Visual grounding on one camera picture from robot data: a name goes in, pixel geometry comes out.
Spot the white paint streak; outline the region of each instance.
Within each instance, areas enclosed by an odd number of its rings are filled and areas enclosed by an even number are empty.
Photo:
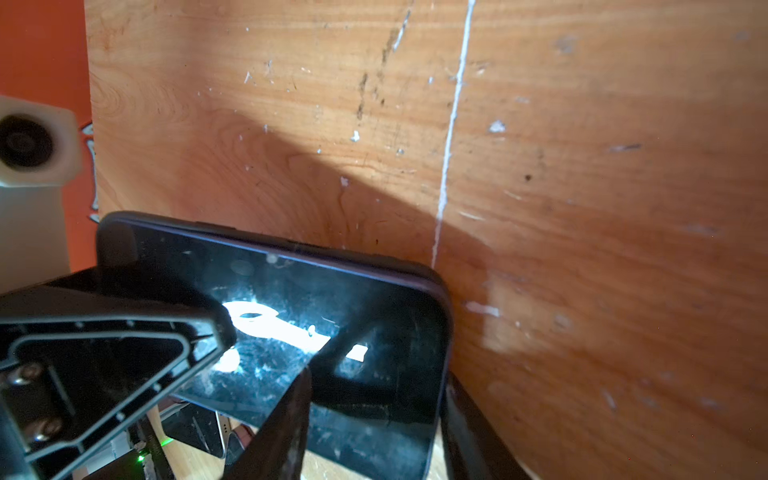
[[[411,11],[408,10],[408,13],[406,13],[406,19],[402,21],[402,27],[400,27],[400,33],[397,34],[397,40],[395,40],[395,44],[392,46],[392,51],[397,51],[397,48],[400,46],[400,41],[402,40],[402,34],[406,33],[406,27],[408,26],[408,18],[411,16]]]
[[[479,215],[472,215],[472,214],[468,214],[468,213],[466,213],[466,212],[458,212],[458,214],[459,214],[459,215],[461,215],[462,217],[471,218],[471,219],[473,219],[473,220],[481,220],[481,221],[485,221],[485,218],[483,218],[483,217],[480,217]]]
[[[515,194],[513,194],[511,191],[508,191],[508,190],[504,190],[504,194],[505,194],[505,195],[507,195],[507,196],[509,196],[509,197],[512,197],[512,198],[514,198],[515,200],[520,200],[520,201],[523,201],[523,197],[521,197],[520,195],[515,195]]]
[[[453,93],[453,106],[451,118],[448,124],[448,135],[445,136],[445,153],[442,158],[442,178],[440,180],[440,199],[435,216],[435,243],[432,245],[432,268],[437,262],[437,250],[440,245],[440,233],[442,231],[442,218],[445,207],[448,205],[448,167],[451,163],[451,141],[453,140],[453,127],[456,125],[456,112],[458,111],[458,99],[462,94],[464,70],[467,67],[467,50],[469,50],[469,31],[472,28],[472,12],[475,10],[475,0],[467,1],[467,17],[464,20],[464,39],[462,40],[462,53],[458,57],[458,73],[456,74],[456,89]]]
[[[609,148],[608,151],[611,151],[611,152],[632,151],[632,150],[640,150],[642,147],[643,147],[642,144],[614,145],[613,147]]]
[[[485,315],[493,315],[495,317],[499,317],[501,315],[498,311],[498,308],[495,306],[482,305],[477,302],[467,302],[464,304],[464,307],[472,313],[483,313]]]
[[[616,401],[614,400],[614,397],[611,395],[610,392],[608,392],[606,389],[602,390],[603,397],[605,398],[605,402],[608,404],[609,407],[611,407],[611,410],[616,409]]]
[[[94,167],[94,201],[91,202],[91,210],[98,210],[98,181],[96,180],[96,148],[94,146],[94,139],[88,138],[85,141],[85,145],[88,147],[88,151],[91,152],[91,164]]]
[[[497,120],[488,127],[488,131],[492,134],[501,134],[507,131],[507,126],[501,120]]]

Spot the phone screen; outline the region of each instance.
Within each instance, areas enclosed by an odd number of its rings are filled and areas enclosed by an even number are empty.
[[[126,220],[101,229],[130,245],[142,274],[173,277],[230,312],[235,346],[175,395],[260,427],[342,333],[349,351],[323,378],[307,448],[372,478],[424,476],[450,336],[429,293],[221,235]]]

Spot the wood grain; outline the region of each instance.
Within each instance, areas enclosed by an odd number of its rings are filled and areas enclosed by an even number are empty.
[[[466,11],[87,0],[102,213],[429,263]],[[436,269],[452,368],[542,478],[768,473],[767,25],[477,0]]]

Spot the white paint speck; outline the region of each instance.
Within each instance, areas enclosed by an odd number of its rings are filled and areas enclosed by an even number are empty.
[[[717,407],[720,406],[720,404],[717,403],[717,401],[713,400],[713,399],[708,399],[708,398],[702,397],[700,399],[700,401],[701,401],[701,405],[704,406],[704,407],[707,407],[708,409],[716,409]]]
[[[651,397],[640,397],[640,401],[652,409],[658,408],[659,404]]]
[[[554,316],[554,324],[562,329],[570,329],[573,326],[571,319],[561,313]]]
[[[515,195],[511,191],[504,190],[504,194],[507,195],[508,197],[514,198],[515,200],[523,201],[523,197],[521,197],[520,195]]]
[[[602,389],[602,394],[603,398],[605,398],[605,402],[609,407],[611,407],[611,410],[616,410],[616,401],[614,400],[614,397],[611,395],[611,393],[606,389]]]
[[[501,120],[497,120],[488,127],[488,131],[492,134],[500,134],[507,131],[507,126],[502,123]]]
[[[720,232],[715,227],[710,227],[708,225],[700,225],[698,223],[692,223],[690,225],[686,225],[685,227],[683,227],[683,230],[690,233],[698,233],[699,235],[706,235],[707,237],[714,237]]]
[[[466,212],[458,212],[458,214],[461,215],[462,217],[471,218],[473,220],[480,220],[480,221],[485,220],[485,218],[480,217],[479,215],[472,215],[472,214],[468,214]]]
[[[451,164],[451,141],[453,140],[453,127],[456,125],[458,114],[458,100],[462,95],[464,70],[467,68],[467,52],[469,51],[469,31],[472,29],[472,13],[475,10],[475,0],[467,0],[467,16],[464,19],[464,37],[462,39],[462,52],[458,56],[458,73],[456,74],[456,89],[453,92],[453,104],[451,116],[448,122],[448,134],[445,136],[445,150],[442,157],[442,175],[440,178],[440,198],[437,203],[435,215],[435,242],[432,244],[432,268],[437,263],[437,252],[440,247],[440,233],[442,232],[442,218],[445,215],[445,207],[448,205],[448,168]]]
[[[411,16],[411,11],[408,10],[408,13],[406,13],[406,19],[402,21],[402,27],[400,27],[400,32],[397,34],[397,40],[395,40],[395,44],[392,46],[392,51],[397,51],[397,48],[400,46],[400,41],[402,40],[402,34],[406,33],[406,27],[408,26],[408,19]]]
[[[632,150],[640,150],[642,147],[643,145],[641,144],[614,145],[613,147],[609,148],[608,151],[611,151],[611,152],[632,151]]]
[[[501,315],[498,308],[495,306],[482,305],[477,302],[467,302],[464,304],[464,307],[472,313],[482,313],[484,315],[493,315],[495,317]]]

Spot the white plastic part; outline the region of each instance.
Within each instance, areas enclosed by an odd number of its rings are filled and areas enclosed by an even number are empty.
[[[82,153],[74,112],[0,95],[0,121],[12,115],[43,126],[53,140],[53,153],[39,167],[18,169],[0,161],[0,187],[60,187],[78,174]]]

